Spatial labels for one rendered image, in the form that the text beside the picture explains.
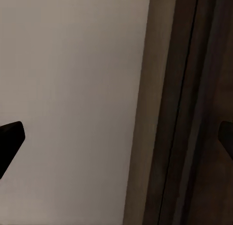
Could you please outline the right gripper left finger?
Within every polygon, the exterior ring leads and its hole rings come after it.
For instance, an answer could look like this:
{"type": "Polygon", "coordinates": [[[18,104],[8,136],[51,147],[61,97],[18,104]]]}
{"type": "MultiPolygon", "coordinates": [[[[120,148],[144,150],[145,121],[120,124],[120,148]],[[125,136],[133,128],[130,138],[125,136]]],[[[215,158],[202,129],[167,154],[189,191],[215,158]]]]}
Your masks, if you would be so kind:
{"type": "Polygon", "coordinates": [[[0,126],[0,180],[25,140],[21,121],[0,126]]]}

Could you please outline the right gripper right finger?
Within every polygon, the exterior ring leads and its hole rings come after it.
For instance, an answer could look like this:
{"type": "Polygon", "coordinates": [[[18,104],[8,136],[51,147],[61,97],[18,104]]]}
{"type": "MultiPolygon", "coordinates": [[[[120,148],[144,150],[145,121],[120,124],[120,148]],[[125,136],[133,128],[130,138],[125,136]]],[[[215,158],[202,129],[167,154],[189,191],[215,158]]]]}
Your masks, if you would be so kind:
{"type": "Polygon", "coordinates": [[[222,121],[217,137],[233,160],[233,123],[222,121]]]}

